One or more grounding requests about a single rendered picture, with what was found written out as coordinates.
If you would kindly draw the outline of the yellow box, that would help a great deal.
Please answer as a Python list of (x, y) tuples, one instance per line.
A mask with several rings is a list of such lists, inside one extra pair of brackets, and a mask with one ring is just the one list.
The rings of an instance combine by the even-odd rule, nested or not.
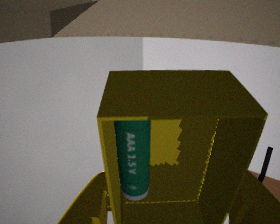
[[(224, 224), (268, 113), (229, 70), (109, 71), (97, 123), (114, 224)], [(152, 120), (150, 181), (122, 194), (114, 121)]]

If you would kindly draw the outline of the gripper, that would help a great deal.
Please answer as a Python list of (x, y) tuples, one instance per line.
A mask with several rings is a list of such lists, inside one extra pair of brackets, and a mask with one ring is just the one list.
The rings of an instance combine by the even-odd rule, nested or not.
[[(94, 176), (57, 224), (107, 224), (111, 210), (105, 172)], [(280, 224), (280, 202), (247, 170), (229, 211), (229, 224)]]

